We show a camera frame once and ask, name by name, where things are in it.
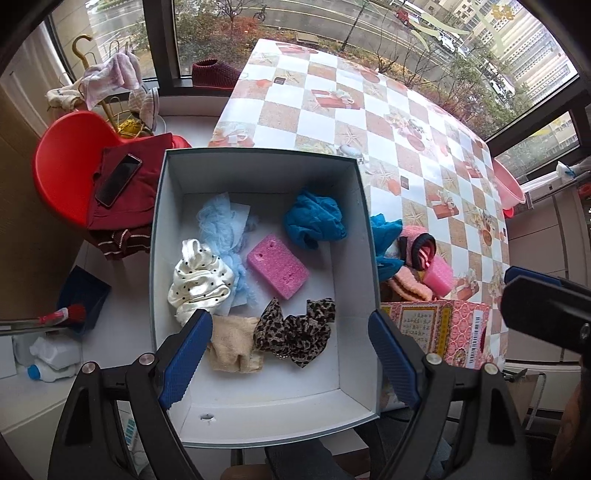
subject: maroon knitted shoe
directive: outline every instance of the maroon knitted shoe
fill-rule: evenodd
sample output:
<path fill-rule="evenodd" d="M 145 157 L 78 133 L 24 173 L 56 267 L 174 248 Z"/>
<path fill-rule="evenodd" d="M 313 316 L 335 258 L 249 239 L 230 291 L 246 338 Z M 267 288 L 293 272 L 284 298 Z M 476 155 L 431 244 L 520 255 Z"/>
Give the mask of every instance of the maroon knitted shoe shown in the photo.
<path fill-rule="evenodd" d="M 216 59 L 193 63 L 193 86 L 232 90 L 240 76 L 240 70 Z"/>

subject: tree trunk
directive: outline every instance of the tree trunk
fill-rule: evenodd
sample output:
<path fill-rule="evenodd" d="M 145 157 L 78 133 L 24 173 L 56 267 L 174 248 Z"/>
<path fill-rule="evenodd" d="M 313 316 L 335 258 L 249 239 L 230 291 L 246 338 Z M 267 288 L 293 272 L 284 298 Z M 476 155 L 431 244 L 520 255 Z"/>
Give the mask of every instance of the tree trunk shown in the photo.
<path fill-rule="evenodd" d="M 353 25 L 351 25 L 351 30 L 349 30 L 349 33 L 347 33 L 347 38 L 345 39 L 343 44 L 340 46 L 339 51 L 345 51 L 345 48 L 347 47 L 347 43 L 349 43 L 349 37 L 351 36 L 353 29 L 357 26 L 357 22 L 359 21 L 359 17 L 361 17 L 361 14 L 363 13 L 363 10 L 365 10 L 365 7 L 367 7 L 367 3 L 364 3 L 361 7 L 361 10 L 359 10 L 359 13 L 357 14 L 357 18 L 353 22 Z"/>

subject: open cardboard box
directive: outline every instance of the open cardboard box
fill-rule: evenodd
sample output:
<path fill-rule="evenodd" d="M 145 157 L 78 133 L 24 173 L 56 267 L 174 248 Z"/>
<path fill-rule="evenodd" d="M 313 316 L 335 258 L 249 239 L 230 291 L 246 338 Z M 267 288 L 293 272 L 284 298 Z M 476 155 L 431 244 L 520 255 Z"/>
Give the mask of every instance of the open cardboard box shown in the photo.
<path fill-rule="evenodd" d="M 292 244 L 282 219 L 303 187 L 334 198 L 348 235 L 321 242 L 316 251 Z M 306 312 L 306 300 L 331 297 L 336 321 L 328 345 L 300 368 L 265 353 L 261 372 L 214 371 L 206 353 L 183 399 L 169 410 L 186 446 L 251 447 L 319 437 L 378 417 L 381 369 L 367 333 L 368 317 L 379 308 L 374 248 L 359 170 L 353 159 L 328 155 L 242 148 L 167 151 L 158 187 L 151 250 L 152 341 L 158 348 L 180 330 L 168 304 L 181 242 L 198 238 L 196 214 L 212 196 L 251 206 L 259 217 L 249 233 L 247 253 L 269 233 L 278 236 L 310 271 L 289 300 L 284 315 Z M 251 270 L 256 304 L 231 314 L 260 316 L 276 293 Z"/>

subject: table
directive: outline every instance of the table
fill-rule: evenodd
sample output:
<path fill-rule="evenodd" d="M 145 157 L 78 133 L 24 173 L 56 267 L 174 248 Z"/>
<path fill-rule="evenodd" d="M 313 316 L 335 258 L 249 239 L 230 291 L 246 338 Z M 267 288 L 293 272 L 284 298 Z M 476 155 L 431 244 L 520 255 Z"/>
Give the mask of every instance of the table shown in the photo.
<path fill-rule="evenodd" d="M 357 158 L 371 214 L 425 227 L 454 272 L 448 297 L 492 307 L 484 354 L 503 367 L 508 328 L 498 304 L 509 244 L 491 155 L 469 128 L 366 67 L 261 39 L 209 146 Z"/>

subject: smartphone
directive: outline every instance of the smartphone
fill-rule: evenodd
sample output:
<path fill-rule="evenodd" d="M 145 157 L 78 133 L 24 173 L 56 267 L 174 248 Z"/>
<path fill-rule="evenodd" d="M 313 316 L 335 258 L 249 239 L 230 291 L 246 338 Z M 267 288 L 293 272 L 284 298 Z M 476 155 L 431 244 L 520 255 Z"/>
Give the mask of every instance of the smartphone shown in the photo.
<path fill-rule="evenodd" d="M 139 158 L 127 154 L 96 192 L 96 200 L 104 207 L 111 208 L 141 166 Z"/>

